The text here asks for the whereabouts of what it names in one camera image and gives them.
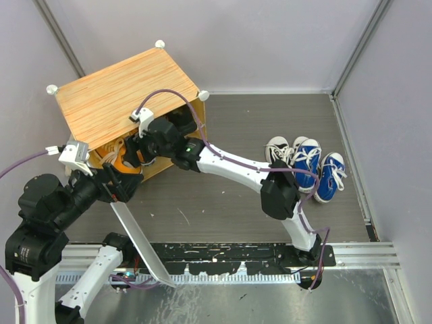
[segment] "metal plate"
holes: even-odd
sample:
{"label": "metal plate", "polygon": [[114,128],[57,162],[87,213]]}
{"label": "metal plate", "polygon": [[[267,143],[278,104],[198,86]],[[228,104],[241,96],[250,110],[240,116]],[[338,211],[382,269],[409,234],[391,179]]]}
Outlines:
{"label": "metal plate", "polygon": [[[56,285],[74,285],[84,275],[82,271],[66,271],[57,275]],[[137,275],[133,284],[141,284],[142,282],[151,279],[151,275]],[[225,285],[225,284],[299,284],[300,273],[293,275],[248,275],[246,270],[239,271],[233,275],[224,273],[223,275],[207,275],[200,273],[199,275],[192,275],[186,271],[183,275],[171,275],[172,281],[176,285]],[[110,279],[111,284],[117,286],[126,286],[126,283],[121,281],[113,281]]]}
{"label": "metal plate", "polygon": [[124,202],[112,202],[110,205],[153,278],[165,285],[175,287],[176,284],[172,281],[167,269],[157,256],[155,250],[153,250],[144,233],[142,233],[126,204]]}
{"label": "metal plate", "polygon": [[[57,286],[59,296],[70,285]],[[92,324],[398,323],[382,270],[325,271],[310,293],[296,284],[180,284],[115,293],[106,285],[90,307]]]}

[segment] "white sole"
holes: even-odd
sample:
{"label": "white sole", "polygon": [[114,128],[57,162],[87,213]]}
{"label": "white sole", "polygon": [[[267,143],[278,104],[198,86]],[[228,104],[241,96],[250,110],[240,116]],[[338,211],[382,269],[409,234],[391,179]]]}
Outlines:
{"label": "white sole", "polygon": [[312,191],[312,189],[313,189],[313,187],[315,187],[315,185],[313,185],[313,186],[310,187],[310,188],[298,187],[298,191],[300,191],[300,192],[302,192],[302,193],[304,193],[304,194],[310,194],[311,191]]}
{"label": "white sole", "polygon": [[323,200],[320,198],[320,196],[318,196],[318,192],[313,194],[313,198],[315,198],[315,200],[320,203],[320,204],[327,204],[330,202],[330,200]]}

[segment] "white wall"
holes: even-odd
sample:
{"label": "white wall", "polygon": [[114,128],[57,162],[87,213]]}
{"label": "white wall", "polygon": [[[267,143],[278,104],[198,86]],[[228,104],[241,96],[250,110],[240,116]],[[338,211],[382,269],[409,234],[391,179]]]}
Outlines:
{"label": "white wall", "polygon": [[432,319],[432,2],[396,0],[340,95],[382,238]]}
{"label": "white wall", "polygon": [[[0,169],[46,146],[63,144],[68,127],[45,87],[76,77],[33,3],[0,1]],[[40,157],[0,180],[0,263],[6,240],[20,224],[24,184],[42,173],[62,174],[55,157]],[[15,323],[14,295],[0,278],[0,322]]]}
{"label": "white wall", "polygon": [[201,88],[333,89],[379,0],[47,0],[87,73],[157,39]]}

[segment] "gray panel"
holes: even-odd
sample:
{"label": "gray panel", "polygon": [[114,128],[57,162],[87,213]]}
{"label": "gray panel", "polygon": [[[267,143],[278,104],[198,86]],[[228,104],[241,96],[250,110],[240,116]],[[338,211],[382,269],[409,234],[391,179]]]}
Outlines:
{"label": "gray panel", "polygon": [[163,39],[207,90],[333,90],[378,0],[47,0],[87,73]]}
{"label": "gray panel", "polygon": [[[75,79],[67,59],[31,1],[0,1],[0,170],[46,146],[69,137],[54,97],[45,87]],[[41,157],[12,171],[0,181],[0,246],[21,223],[18,197],[26,182],[42,173],[64,173],[55,157]],[[0,263],[4,265],[4,252]],[[0,280],[2,323],[15,323],[14,295]]]}
{"label": "gray panel", "polygon": [[[57,286],[57,295],[70,288]],[[184,285],[116,294],[105,286],[92,324],[392,324],[397,323],[381,270],[332,271],[311,294],[296,284]]]}
{"label": "gray panel", "polygon": [[340,95],[374,223],[381,239],[394,242],[419,323],[432,319],[432,260],[425,258],[432,245],[431,35],[430,1],[394,1]]}
{"label": "gray panel", "polygon": [[60,49],[63,51],[63,54],[69,61],[71,68],[74,69],[77,77],[82,78],[83,76],[85,76],[86,74],[82,69],[80,62],[76,58],[74,51],[72,50],[70,44],[68,43],[68,40],[66,39],[63,32],[61,31],[59,24],[55,20],[53,13],[51,12],[51,10],[47,5],[47,2],[45,0],[33,0],[33,2],[34,5],[38,8],[40,15],[44,18],[45,22],[47,23],[47,26],[53,33],[53,36],[57,40]]}
{"label": "gray panel", "polygon": [[341,89],[343,88],[346,79],[350,75],[352,69],[356,65],[358,58],[361,56],[363,51],[366,49],[369,41],[373,37],[373,33],[378,28],[379,23],[382,21],[382,19],[385,16],[385,13],[387,12],[387,9],[391,5],[393,0],[380,0],[377,8],[373,12],[373,15],[371,19],[369,20],[369,23],[367,24],[366,29],[364,30],[357,46],[354,52],[352,53],[350,60],[346,64],[346,67],[344,71],[342,72],[339,80],[337,81],[336,87],[332,94],[337,97],[340,94]]}
{"label": "gray panel", "polygon": [[[207,102],[209,140],[248,159],[264,160],[264,145],[282,135],[316,138],[323,154],[343,154],[333,107],[326,95],[227,95]],[[352,179],[333,201],[305,207],[311,225],[331,227],[330,241],[368,241]],[[172,167],[138,189],[128,203],[151,242],[289,242],[281,223],[261,211],[251,189],[217,177]],[[124,233],[109,205],[96,204],[67,231],[72,241],[101,242]]]}

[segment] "gray floor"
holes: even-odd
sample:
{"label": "gray floor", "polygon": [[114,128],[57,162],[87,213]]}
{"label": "gray floor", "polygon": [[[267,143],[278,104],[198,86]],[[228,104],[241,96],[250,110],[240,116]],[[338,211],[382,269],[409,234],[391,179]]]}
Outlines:
{"label": "gray floor", "polygon": [[[71,286],[57,285],[58,298]],[[311,294],[296,284],[167,286],[96,296],[86,323],[392,324],[398,323],[382,270],[326,270]]]}
{"label": "gray floor", "polygon": [[[290,143],[297,136],[315,138],[323,156],[344,154],[327,95],[214,95],[206,105],[209,141],[233,154],[264,161],[264,145],[273,136]],[[306,216],[314,228],[331,227],[330,242],[368,242],[352,178],[344,183],[329,204],[309,201]],[[280,222],[261,211],[258,194],[215,175],[171,167],[145,182],[128,206],[151,242],[290,241]],[[124,230],[110,206],[100,203],[67,234],[72,242],[100,242],[109,232]]]}

